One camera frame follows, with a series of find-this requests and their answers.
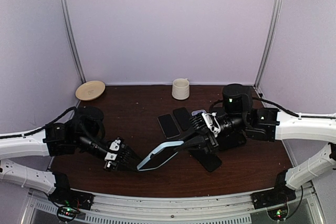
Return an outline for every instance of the cup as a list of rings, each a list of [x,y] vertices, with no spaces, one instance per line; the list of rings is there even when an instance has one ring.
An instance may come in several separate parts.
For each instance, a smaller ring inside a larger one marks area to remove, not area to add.
[[[172,96],[177,100],[185,100],[189,97],[188,79],[180,78],[173,81]]]

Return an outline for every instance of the plate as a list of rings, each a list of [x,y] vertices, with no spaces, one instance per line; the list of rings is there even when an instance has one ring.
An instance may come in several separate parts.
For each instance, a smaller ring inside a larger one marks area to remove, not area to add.
[[[88,81],[76,90],[76,97],[81,101],[91,101],[103,94],[105,84],[102,81]]]

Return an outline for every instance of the wooden table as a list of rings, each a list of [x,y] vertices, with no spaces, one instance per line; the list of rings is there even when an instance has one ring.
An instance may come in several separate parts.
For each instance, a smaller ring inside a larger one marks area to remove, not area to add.
[[[80,105],[100,108],[105,114],[106,138],[123,137],[144,158],[165,141],[157,116],[182,106],[190,112],[207,110],[221,98],[222,86],[191,86],[185,101],[172,98],[171,86],[108,86],[100,98]],[[261,108],[262,104],[257,102],[255,107]],[[194,197],[269,188],[280,171],[291,167],[281,141],[248,140],[245,146],[218,156],[223,164],[212,173],[188,152],[179,153],[157,170],[143,173],[106,172],[105,162],[87,153],[58,156],[51,170],[67,174],[74,189],[122,196]]]

